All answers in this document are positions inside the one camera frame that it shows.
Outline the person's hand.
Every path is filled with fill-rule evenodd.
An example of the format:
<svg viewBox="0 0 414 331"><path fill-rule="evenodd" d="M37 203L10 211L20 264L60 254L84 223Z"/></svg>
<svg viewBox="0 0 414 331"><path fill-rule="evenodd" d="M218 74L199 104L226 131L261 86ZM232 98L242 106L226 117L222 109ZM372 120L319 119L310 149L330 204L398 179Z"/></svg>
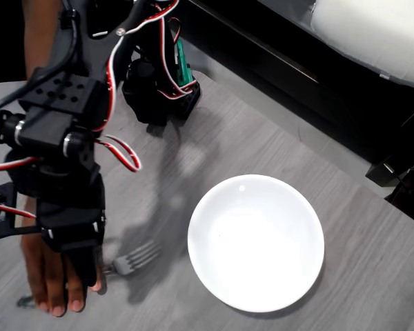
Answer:
<svg viewBox="0 0 414 331"><path fill-rule="evenodd" d="M84 309L84 289L68 257L53 251L40 233L21 236L28 284L37 308L55 317Z"/></svg>

